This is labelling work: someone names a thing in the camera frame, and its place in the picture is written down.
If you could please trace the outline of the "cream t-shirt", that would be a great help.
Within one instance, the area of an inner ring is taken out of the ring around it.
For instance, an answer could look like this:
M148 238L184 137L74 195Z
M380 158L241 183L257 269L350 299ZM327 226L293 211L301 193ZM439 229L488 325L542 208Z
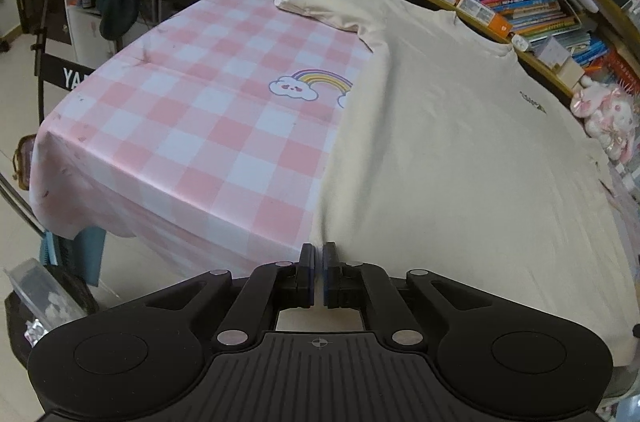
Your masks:
M346 97L312 243L573 320L630 364L639 306L608 159L512 46L403 0L274 3L371 51Z

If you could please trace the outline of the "pink checkered table mat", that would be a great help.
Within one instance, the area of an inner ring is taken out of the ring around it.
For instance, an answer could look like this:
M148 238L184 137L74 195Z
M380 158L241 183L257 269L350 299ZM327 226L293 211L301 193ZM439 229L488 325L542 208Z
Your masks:
M311 241L346 97L371 51L274 0L203 0L102 65L37 135L30 200L70 236L137 237L247 272Z

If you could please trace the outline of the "clear plastic box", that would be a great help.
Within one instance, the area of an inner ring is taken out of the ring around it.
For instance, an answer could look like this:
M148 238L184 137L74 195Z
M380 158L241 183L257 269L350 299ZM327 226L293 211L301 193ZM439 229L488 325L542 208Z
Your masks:
M4 272L14 292L44 329L52 331L86 316L79 304L37 260L28 259Z

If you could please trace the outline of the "white phone charger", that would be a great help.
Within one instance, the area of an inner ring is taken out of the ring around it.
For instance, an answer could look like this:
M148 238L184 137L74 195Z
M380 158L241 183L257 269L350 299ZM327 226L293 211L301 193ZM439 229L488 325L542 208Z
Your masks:
M519 34L513 34L511 37L511 43L518 52L527 52L529 50L528 41Z

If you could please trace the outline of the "lying orange white box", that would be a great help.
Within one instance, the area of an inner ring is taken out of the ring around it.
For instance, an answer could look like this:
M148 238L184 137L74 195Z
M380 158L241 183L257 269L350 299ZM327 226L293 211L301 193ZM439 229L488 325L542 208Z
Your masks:
M495 12L479 0L457 0L457 9L466 16L495 32L500 38L506 39L511 33L511 24L499 13Z

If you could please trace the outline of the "pastel sticky note cube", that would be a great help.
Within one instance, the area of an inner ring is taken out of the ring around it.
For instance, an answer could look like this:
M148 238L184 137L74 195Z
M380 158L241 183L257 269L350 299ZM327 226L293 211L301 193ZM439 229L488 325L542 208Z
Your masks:
M554 37L547 38L537 46L534 55L541 64L554 72L560 71L570 59L570 52Z

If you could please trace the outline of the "pink white bunny plush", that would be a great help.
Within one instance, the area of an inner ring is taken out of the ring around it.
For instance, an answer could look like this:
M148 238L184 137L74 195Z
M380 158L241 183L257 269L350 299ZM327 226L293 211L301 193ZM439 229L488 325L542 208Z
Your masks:
M627 163L634 154L638 117L634 99L613 83L582 76L570 101L573 116L584 120L588 136L598 141L613 162Z

